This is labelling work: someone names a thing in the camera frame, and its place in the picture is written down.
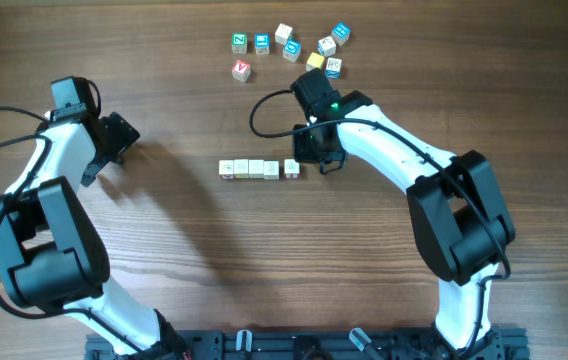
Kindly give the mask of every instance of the wooden table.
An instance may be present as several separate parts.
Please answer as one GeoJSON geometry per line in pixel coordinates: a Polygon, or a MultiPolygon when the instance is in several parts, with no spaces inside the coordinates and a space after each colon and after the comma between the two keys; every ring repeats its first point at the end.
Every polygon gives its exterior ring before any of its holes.
{"type": "MultiPolygon", "coordinates": [[[[517,228],[514,275],[495,284],[494,322],[526,327],[535,359],[568,359],[568,1],[243,2],[0,9],[0,104],[43,113],[49,82],[93,79],[106,113],[142,134],[79,198],[112,276],[177,328],[428,326],[437,279],[416,251],[405,196],[363,161],[300,181],[222,181],[220,159],[291,157],[254,136],[248,114],[305,71],[339,21],[342,94],[357,89],[434,146],[491,161],[517,228]],[[295,28],[300,62],[231,53],[230,35],[295,28]],[[248,61],[248,83],[231,77],[248,61]]],[[[292,96],[257,126],[303,122],[292,96]]],[[[0,140],[36,122],[1,114],[0,140]]],[[[0,193],[32,144],[0,150],[0,193]]],[[[77,359],[72,319],[0,311],[0,358],[77,359]]]]}

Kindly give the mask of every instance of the cube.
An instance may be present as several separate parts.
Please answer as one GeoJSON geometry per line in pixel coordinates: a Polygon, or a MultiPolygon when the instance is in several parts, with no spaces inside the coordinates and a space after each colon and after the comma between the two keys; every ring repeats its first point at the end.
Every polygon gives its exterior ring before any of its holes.
{"type": "Polygon", "coordinates": [[[300,178],[300,164],[294,159],[284,160],[284,176],[287,179],[300,178]]]}
{"type": "Polygon", "coordinates": [[[248,159],[233,162],[233,174],[236,179],[248,179],[248,159]]]}
{"type": "Polygon", "coordinates": [[[336,49],[337,45],[335,45],[335,41],[330,36],[320,39],[320,41],[317,42],[317,51],[319,51],[322,56],[334,55],[336,49]]]}
{"type": "Polygon", "coordinates": [[[264,161],[264,180],[278,180],[280,178],[280,162],[264,161]]]}
{"type": "Polygon", "coordinates": [[[286,45],[284,45],[283,55],[284,59],[296,62],[302,53],[302,44],[297,41],[289,40],[286,45]]]}
{"type": "Polygon", "coordinates": [[[268,34],[255,34],[255,53],[258,55],[268,55],[271,42],[268,34]]]}
{"type": "Polygon", "coordinates": [[[308,61],[306,61],[306,71],[311,71],[315,68],[322,69],[322,65],[324,65],[324,56],[318,53],[311,53],[308,61]]]}
{"type": "Polygon", "coordinates": [[[337,58],[328,58],[326,61],[326,77],[339,79],[340,70],[342,69],[342,60],[337,58]]]}
{"type": "Polygon", "coordinates": [[[222,180],[233,180],[233,160],[220,160],[220,178],[222,180]]]}
{"type": "Polygon", "coordinates": [[[246,54],[248,49],[248,36],[246,36],[246,33],[233,33],[231,47],[236,54],[246,54]]]}
{"type": "Polygon", "coordinates": [[[245,63],[242,60],[237,60],[235,62],[235,65],[233,65],[233,68],[231,69],[231,73],[236,80],[246,82],[249,75],[251,75],[251,65],[249,65],[249,63],[245,63]]]}
{"type": "Polygon", "coordinates": [[[331,33],[331,37],[337,45],[342,46],[348,40],[349,36],[351,36],[351,28],[344,25],[343,23],[337,24],[337,26],[333,29],[331,33]]]}
{"type": "Polygon", "coordinates": [[[251,179],[264,178],[264,160],[248,161],[248,177],[251,179]]]}
{"type": "Polygon", "coordinates": [[[280,24],[275,30],[275,42],[278,44],[286,45],[286,42],[289,41],[293,37],[293,28],[285,25],[280,24]]]}

